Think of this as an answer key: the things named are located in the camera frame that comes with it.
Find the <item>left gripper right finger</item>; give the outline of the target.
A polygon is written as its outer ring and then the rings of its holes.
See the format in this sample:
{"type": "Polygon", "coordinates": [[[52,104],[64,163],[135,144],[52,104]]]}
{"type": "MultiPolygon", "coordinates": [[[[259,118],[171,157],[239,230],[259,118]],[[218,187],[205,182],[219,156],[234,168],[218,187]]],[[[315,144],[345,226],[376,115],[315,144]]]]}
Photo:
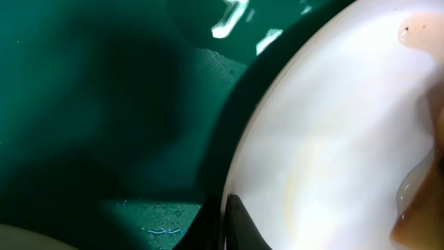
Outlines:
{"type": "Polygon", "coordinates": [[[227,198],[224,235],[227,250],[271,250],[236,194],[227,198]]]}

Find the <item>white plate front with stain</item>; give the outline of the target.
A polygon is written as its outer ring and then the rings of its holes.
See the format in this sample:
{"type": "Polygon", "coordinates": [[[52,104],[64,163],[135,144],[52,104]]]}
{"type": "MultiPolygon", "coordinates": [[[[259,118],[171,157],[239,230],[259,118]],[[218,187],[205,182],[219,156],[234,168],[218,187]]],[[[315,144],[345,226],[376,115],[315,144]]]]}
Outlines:
{"type": "Polygon", "coordinates": [[[1,250],[77,250],[77,248],[46,235],[2,224],[1,250]]]}

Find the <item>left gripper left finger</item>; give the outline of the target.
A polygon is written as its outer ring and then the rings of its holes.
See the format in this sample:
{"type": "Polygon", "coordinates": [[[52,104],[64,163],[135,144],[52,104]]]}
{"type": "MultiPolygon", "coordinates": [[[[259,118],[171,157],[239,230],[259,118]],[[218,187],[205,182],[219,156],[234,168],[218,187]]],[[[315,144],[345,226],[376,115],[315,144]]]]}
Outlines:
{"type": "Polygon", "coordinates": [[[220,206],[218,197],[208,197],[173,250],[218,250],[220,206]]]}

